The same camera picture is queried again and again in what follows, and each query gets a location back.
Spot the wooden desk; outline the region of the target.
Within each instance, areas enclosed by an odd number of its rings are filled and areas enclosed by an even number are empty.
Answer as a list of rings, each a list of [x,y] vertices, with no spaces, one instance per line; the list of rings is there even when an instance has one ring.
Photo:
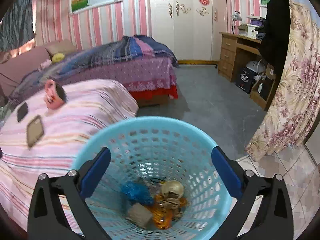
[[[256,83],[248,95],[264,111],[268,110],[279,82],[273,72],[273,66],[268,64],[259,53],[258,47],[261,42],[235,34],[222,32],[221,35],[218,74],[229,82],[235,83],[239,70],[246,67],[249,61],[263,60],[266,70],[255,76]]]

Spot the pink striped bed cover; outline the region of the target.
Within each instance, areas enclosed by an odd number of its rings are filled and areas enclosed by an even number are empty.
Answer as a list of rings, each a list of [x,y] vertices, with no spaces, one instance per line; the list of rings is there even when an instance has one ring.
[[[114,80],[82,81],[65,85],[64,90],[67,101],[59,109],[48,109],[45,92],[40,91],[27,99],[28,114],[21,122],[13,112],[1,128],[1,205],[23,230],[38,176],[65,175],[91,136],[138,111],[135,99]],[[27,124],[37,115],[44,135],[28,148]]]

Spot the brown cardboard piece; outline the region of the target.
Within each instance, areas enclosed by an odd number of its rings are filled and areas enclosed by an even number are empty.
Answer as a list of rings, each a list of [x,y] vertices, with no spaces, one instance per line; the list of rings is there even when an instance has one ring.
[[[126,213],[127,220],[144,229],[148,227],[152,218],[152,212],[139,203],[133,204]]]

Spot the pink plush toy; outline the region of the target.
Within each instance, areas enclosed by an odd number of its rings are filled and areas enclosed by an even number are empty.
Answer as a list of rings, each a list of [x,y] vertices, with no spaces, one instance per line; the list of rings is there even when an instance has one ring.
[[[41,72],[44,69],[50,67],[52,65],[52,61],[50,59],[47,59],[46,61],[42,62],[39,67],[38,67],[38,71]]]

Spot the cream paper bowl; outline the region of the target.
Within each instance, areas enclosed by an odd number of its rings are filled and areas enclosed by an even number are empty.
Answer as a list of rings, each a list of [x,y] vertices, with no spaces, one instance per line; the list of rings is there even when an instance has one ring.
[[[161,194],[165,197],[170,192],[178,195],[178,198],[181,198],[184,195],[184,186],[176,180],[166,181],[161,186]]]

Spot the brown phone case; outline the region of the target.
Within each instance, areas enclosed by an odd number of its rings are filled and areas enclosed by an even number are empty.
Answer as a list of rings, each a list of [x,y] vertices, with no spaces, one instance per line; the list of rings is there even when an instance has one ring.
[[[35,118],[27,124],[26,135],[28,148],[32,148],[43,137],[44,127],[40,115],[35,116]]]

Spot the orange snack wrapper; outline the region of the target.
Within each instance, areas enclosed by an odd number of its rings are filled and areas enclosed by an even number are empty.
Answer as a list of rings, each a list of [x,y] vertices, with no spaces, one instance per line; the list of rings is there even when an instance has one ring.
[[[149,211],[151,211],[153,214],[152,222],[153,222],[154,226],[157,229],[165,230],[165,229],[169,229],[172,226],[172,223],[176,222],[177,220],[172,220],[171,212],[169,212],[167,215],[162,213],[161,208],[158,204],[159,195],[160,194],[155,195],[154,203],[152,206],[145,206],[145,207]],[[188,205],[188,201],[186,198],[181,197],[181,203],[182,203],[182,216],[183,216],[185,208]]]

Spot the floral curtain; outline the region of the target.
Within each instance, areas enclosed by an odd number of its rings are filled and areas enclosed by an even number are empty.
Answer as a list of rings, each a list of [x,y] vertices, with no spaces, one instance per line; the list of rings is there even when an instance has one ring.
[[[254,161],[301,145],[319,114],[319,20],[290,0],[290,35],[284,70],[263,122],[246,152]]]

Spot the white printer on desk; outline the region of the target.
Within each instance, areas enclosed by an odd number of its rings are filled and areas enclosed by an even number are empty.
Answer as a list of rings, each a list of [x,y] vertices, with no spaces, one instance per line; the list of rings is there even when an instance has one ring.
[[[260,27],[264,23],[264,18],[259,16],[247,16],[249,23],[242,23],[238,26],[238,35],[247,38],[256,39],[257,31],[256,27]]]

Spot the black phone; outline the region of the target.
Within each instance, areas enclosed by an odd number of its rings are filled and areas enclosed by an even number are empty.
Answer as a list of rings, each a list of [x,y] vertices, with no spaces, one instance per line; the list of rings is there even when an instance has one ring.
[[[17,110],[17,122],[21,122],[27,114],[28,114],[28,104],[27,102],[25,102]]]

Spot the yellow plush toy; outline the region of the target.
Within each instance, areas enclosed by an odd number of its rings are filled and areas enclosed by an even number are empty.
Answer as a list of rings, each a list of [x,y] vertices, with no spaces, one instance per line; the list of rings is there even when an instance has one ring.
[[[65,58],[65,55],[63,53],[56,53],[52,56],[52,63],[58,63],[62,61]]]

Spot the blue plastic scrunchy ball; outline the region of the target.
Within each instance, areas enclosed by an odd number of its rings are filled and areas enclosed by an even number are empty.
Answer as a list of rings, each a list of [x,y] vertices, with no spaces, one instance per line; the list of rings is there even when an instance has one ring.
[[[152,206],[154,203],[149,189],[144,184],[128,181],[121,187],[121,192],[132,203],[146,206]]]

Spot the desk lamp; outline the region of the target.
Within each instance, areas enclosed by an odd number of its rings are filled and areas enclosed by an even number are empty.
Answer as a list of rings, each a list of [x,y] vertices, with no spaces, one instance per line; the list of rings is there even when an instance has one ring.
[[[232,34],[235,34],[236,23],[242,21],[242,17],[239,11],[235,11],[232,15]]]

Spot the light blue plastic basket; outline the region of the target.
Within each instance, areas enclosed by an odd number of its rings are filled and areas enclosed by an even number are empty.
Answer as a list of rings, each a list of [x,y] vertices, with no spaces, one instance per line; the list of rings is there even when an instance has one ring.
[[[112,239],[210,239],[228,216],[231,196],[212,164],[216,142],[186,122],[159,116],[133,118],[99,131],[75,158],[72,168],[93,159],[103,147],[111,162],[86,203]],[[166,230],[143,229],[126,218],[130,202],[121,189],[141,183],[152,195],[160,181],[184,186],[187,205]]]

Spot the white helmet under desk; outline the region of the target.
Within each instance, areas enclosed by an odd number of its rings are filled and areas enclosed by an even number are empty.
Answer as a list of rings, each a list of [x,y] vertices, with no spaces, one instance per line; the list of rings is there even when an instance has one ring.
[[[263,60],[249,61],[246,64],[246,68],[258,74],[261,74],[266,70]]]

